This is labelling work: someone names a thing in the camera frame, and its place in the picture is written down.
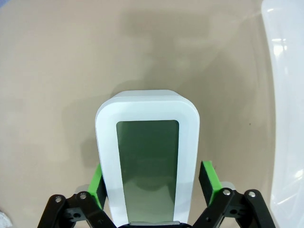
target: gray-green screen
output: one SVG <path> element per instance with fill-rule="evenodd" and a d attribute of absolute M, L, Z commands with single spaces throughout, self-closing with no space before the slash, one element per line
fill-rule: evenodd
<path fill-rule="evenodd" d="M 123 121 L 116 128 L 129 222 L 173 221 L 179 123 Z"/>

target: white object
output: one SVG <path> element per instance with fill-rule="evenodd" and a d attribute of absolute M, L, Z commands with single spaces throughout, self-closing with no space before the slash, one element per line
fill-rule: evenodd
<path fill-rule="evenodd" d="M 270 207 L 280 228 L 304 227 L 304 1 L 265 0 L 275 86 L 276 144 Z"/>
<path fill-rule="evenodd" d="M 12 227 L 12 223 L 6 214 L 0 211 L 0 228 Z"/>
<path fill-rule="evenodd" d="M 187 222 L 195 174 L 200 118 L 195 106 L 170 90 L 125 91 L 99 108 L 96 136 L 109 206 L 114 224 L 129 223 L 118 150 L 120 121 L 176 120 L 179 123 L 174 221 Z"/>

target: bolt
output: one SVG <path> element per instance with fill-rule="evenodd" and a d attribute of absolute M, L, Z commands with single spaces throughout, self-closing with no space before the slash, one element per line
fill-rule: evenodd
<path fill-rule="evenodd" d="M 80 199 L 84 200 L 86 198 L 86 194 L 85 193 L 81 193 L 80 194 Z"/>
<path fill-rule="evenodd" d="M 231 194 L 231 192 L 227 189 L 223 190 L 224 195 L 229 196 Z"/>
<path fill-rule="evenodd" d="M 55 198 L 56 203 L 59 203 L 61 200 L 62 200 L 62 199 L 61 199 L 60 196 L 57 196 L 57 197 Z"/>
<path fill-rule="evenodd" d="M 250 197 L 255 197 L 255 196 L 256 196 L 256 194 L 255 194 L 253 191 L 250 191 L 250 192 L 248 193 L 248 195 L 249 195 Z"/>

